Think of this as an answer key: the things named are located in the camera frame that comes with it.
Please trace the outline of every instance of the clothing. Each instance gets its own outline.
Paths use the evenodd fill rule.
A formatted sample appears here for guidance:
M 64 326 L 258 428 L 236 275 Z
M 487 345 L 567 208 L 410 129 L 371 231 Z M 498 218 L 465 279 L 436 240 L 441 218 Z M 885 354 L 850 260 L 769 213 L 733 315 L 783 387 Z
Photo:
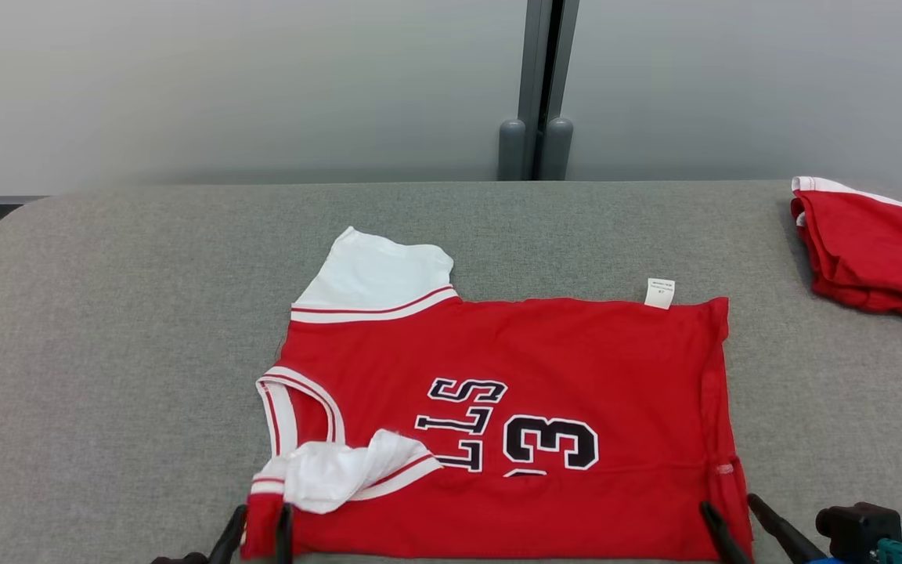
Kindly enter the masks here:
M 705 500 L 749 552 L 726 298 L 467 302 L 452 265 L 336 240 L 258 381 L 273 458 L 244 557 L 272 553 L 285 497 L 298 553 L 715 560 Z
M 813 292 L 865 311 L 902 314 L 902 202 L 813 176 L 794 178 L 792 192 Z

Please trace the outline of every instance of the gray cylindrical hinge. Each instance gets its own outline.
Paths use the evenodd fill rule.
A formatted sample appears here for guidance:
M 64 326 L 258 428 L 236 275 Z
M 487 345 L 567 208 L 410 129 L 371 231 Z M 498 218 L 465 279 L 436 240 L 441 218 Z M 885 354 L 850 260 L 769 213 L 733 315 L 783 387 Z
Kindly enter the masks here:
M 538 179 L 565 181 L 569 164 L 569 144 L 573 140 L 573 123 L 556 117 L 545 125 L 545 139 L 541 144 L 541 170 Z
M 524 132 L 520 119 L 500 124 L 500 157 L 496 168 L 498 181 L 519 181 L 524 170 Z

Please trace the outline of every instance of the red stripe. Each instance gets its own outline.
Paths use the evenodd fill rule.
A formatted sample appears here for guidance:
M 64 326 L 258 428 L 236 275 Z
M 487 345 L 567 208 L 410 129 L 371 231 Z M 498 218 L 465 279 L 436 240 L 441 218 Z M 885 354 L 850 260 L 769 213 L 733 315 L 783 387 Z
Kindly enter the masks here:
M 291 311 L 302 311 L 305 313 L 391 313 L 393 311 L 399 311 L 400 309 L 406 309 L 412 304 L 416 304 L 422 302 L 423 300 L 429 298 L 430 296 L 443 292 L 444 290 L 454 289 L 454 286 L 444 286 L 443 288 L 438 288 L 429 294 L 424 295 L 423 297 L 417 298 L 407 304 L 400 305 L 398 307 L 393 307 L 390 309 L 312 309 L 309 307 L 291 307 Z
M 298 392 L 304 393 L 306 396 L 314 397 L 314 399 L 318 400 L 319 403 L 322 404 L 323 411 L 326 411 L 326 417 L 330 419 L 330 435 L 326 437 L 326 440 L 329 442 L 333 442 L 336 440 L 336 414 L 333 413 L 333 407 L 330 406 L 329 401 L 326 401 L 325 397 L 322 397 L 321 394 L 315 391 L 311 385 L 307 385 L 303 381 L 296 381 L 296 379 L 290 378 L 290 376 L 282 375 L 282 374 L 264 374 L 264 378 L 271 379 L 279 379 L 280 383 L 287 386 L 289 383 L 292 384 L 291 388 L 296 388 L 300 385 L 301 389 L 298 389 Z M 273 418 L 273 425 L 276 426 L 276 418 Z
M 405 472 L 405 471 L 409 470 L 409 468 L 414 467 L 414 465 L 418 465 L 419 463 L 422 463 L 422 461 L 428 461 L 428 460 L 430 460 L 430 458 L 433 458 L 433 457 L 434 457 L 433 454 L 427 454 L 426 457 L 422 457 L 418 461 L 412 461 L 412 463 L 404 465 L 404 467 L 399 468 L 399 470 L 397 472 L 392 472 L 390 475 L 386 475 L 385 478 L 379 479 L 378 482 L 375 482 L 371 485 L 371 488 L 373 488 L 374 486 L 382 485 L 382 484 L 386 483 L 387 481 L 389 481 L 389 479 L 393 479 L 397 475 L 402 474 L 402 472 Z
M 264 397 L 266 398 L 266 406 L 269 407 L 269 418 L 273 421 L 273 456 L 280 456 L 280 428 L 276 426 L 276 411 L 273 410 L 273 398 L 269 396 L 269 389 L 266 388 L 264 382 L 260 382 L 261 388 L 264 389 Z

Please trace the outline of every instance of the folded red garment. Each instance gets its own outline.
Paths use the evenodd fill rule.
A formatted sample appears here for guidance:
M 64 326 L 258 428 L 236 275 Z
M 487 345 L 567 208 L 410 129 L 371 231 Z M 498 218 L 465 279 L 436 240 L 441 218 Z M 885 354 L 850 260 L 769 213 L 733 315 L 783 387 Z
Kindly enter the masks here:
M 902 202 L 827 179 L 792 179 L 792 217 L 810 251 L 813 292 L 902 314 Z

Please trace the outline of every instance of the gray table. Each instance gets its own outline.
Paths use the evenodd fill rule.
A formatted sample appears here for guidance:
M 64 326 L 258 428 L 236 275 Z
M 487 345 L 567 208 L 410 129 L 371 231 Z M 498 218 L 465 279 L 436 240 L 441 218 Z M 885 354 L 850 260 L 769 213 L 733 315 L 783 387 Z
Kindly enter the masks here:
M 785 181 L 405 183 L 29 204 L 0 224 L 0 563 L 207 550 L 269 454 L 254 381 L 347 225 L 444 247 L 465 299 L 641 300 L 648 277 L 676 280 L 679 303 L 730 296 L 749 489 L 812 537 L 831 504 L 902 514 L 902 319 L 809 292 L 790 197 Z M 759 530 L 756 557 L 785 560 Z

